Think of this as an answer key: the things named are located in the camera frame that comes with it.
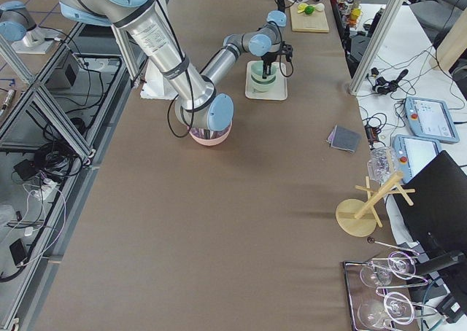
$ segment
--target white table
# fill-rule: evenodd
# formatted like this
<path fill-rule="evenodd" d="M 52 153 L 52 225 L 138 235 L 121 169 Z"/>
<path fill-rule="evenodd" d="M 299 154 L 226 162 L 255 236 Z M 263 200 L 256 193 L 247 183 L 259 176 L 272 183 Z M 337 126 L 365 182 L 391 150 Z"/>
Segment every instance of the white table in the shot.
<path fill-rule="evenodd" d="M 369 20 L 374 17 L 380 7 L 380 4 L 362 4 L 363 14 L 357 26 L 357 30 L 361 31 L 365 22 L 370 23 Z M 404 84 L 404 81 L 401 83 L 401 87 L 409 92 L 409 95 L 446 101 L 447 106 L 450 109 L 458 109 L 450 110 L 452 119 L 454 121 L 466 121 L 467 104 L 463 104 L 461 101 L 461 99 L 463 99 L 462 93 L 459 91 L 455 83 L 452 84 L 452 80 L 447 75 L 438 69 L 431 69 L 431 57 L 427 52 L 424 52 L 418 58 L 415 58 L 409 66 L 407 66 L 409 63 L 396 65 L 398 63 L 409 61 L 414 56 L 422 53 L 423 50 L 428 50 L 432 55 L 435 53 L 435 50 L 431 47 L 430 41 L 420 27 L 420 24 L 410 8 L 408 6 L 402 6 L 391 29 L 387 33 L 383 45 L 378 52 L 378 56 L 374 61 L 373 67 L 384 69 L 382 76 L 387 80 L 395 79 L 405 68 L 409 70 L 409 73 L 405 77 L 407 80 L 414 79 L 420 74 L 423 74 L 420 79 L 413 81 L 416 92 L 409 89 L 409 84 L 406 82 Z M 360 109 L 362 119 L 377 112 L 383 112 L 387 115 L 387 123 L 402 125 L 401 121 L 398 121 L 398 118 L 395 115 L 394 104 L 396 104 L 397 99 L 404 99 L 407 94 L 400 89 L 391 96 L 389 94 L 386 96 L 369 95 L 371 93 L 374 93 L 371 90 L 371 83 L 368 81 L 364 82 L 357 94 L 358 103 L 362 107 L 362 109 Z M 467 125 L 456 125 L 456 129 L 460 136 L 460 142 L 457 144 L 441 144 L 441 146 L 443 149 L 448 151 L 458 165 L 465 165 L 467 164 Z M 391 144 L 391 136 L 396 134 L 412 135 L 412 132 L 408 125 L 400 128 L 387 126 L 383 129 L 379 138 L 389 146 Z M 387 212 L 390 217 L 391 227 L 396 242 L 401 244 L 403 242 L 411 241 L 412 238 L 405 228 L 402 216 L 392 197 L 388 198 Z M 428 304 L 437 305 L 441 299 L 442 297 L 432 299 Z M 432 327 L 439 318 L 434 316 L 431 318 L 427 317 L 425 319 L 428 325 Z M 463 316 L 456 324 L 448 324 L 445 322 L 439 326 L 437 330 L 467 330 L 467 316 Z"/>

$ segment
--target pink bowl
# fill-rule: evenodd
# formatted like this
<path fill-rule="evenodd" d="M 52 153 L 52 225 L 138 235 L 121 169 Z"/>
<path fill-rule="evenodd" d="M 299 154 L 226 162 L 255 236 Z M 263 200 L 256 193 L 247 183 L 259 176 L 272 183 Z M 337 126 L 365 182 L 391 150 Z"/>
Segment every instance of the pink bowl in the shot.
<path fill-rule="evenodd" d="M 204 145 L 205 147 L 213 147 L 214 145 L 218 145 L 218 144 L 222 143 L 224 140 L 226 140 L 228 135 L 231 132 L 231 129 L 232 129 L 232 123 L 230 125 L 228 125 L 228 127 L 226 129 L 224 129 L 223 131 L 217 132 L 217 133 L 220 134 L 220 136 L 218 136 L 217 138 L 213 138 L 213 139 L 200 138 L 197 135 L 198 130 L 195 129 L 195 128 L 190 131 L 190 135 L 191 135 L 191 137 L 193 139 L 195 139 L 195 141 L 197 143 L 200 143 L 201 145 Z"/>

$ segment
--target electrical outlet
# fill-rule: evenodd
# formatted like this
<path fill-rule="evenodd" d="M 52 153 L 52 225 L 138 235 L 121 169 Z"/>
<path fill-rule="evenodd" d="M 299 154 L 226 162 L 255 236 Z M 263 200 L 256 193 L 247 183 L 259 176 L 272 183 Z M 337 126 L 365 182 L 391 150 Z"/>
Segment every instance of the electrical outlet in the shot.
<path fill-rule="evenodd" d="M 57 186 L 57 183 L 54 182 L 52 179 L 45 178 L 43 182 L 44 184 L 41 186 L 40 190 L 31 191 L 31 195 L 39 201 L 47 200 L 47 198 Z"/>

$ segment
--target tablet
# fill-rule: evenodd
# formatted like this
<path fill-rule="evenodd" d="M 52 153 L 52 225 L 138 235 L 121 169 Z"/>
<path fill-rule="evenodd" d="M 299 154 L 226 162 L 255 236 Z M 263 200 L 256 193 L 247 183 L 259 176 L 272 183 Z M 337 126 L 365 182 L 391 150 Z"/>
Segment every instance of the tablet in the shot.
<path fill-rule="evenodd" d="M 441 144 L 436 139 L 400 134 L 394 137 L 393 148 L 404 173 L 404 183 L 409 182 L 441 152 Z"/>
<path fill-rule="evenodd" d="M 409 96 L 406 99 L 409 127 L 416 136 L 458 143 L 459 134 L 444 101 Z"/>

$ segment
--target headphones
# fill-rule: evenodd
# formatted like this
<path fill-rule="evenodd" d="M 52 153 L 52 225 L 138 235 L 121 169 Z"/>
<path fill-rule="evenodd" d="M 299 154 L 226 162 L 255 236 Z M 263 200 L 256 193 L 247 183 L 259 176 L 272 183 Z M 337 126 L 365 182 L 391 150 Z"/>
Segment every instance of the headphones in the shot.
<path fill-rule="evenodd" d="M 392 81 L 387 81 L 383 76 L 380 76 L 376 78 L 374 81 L 374 86 L 373 91 L 377 92 L 378 94 L 381 94 L 382 96 L 385 96 L 388 93 L 392 93 L 397 91 L 397 88 L 399 88 L 399 82 L 409 73 L 408 69 L 404 69 L 399 76 L 392 80 Z"/>

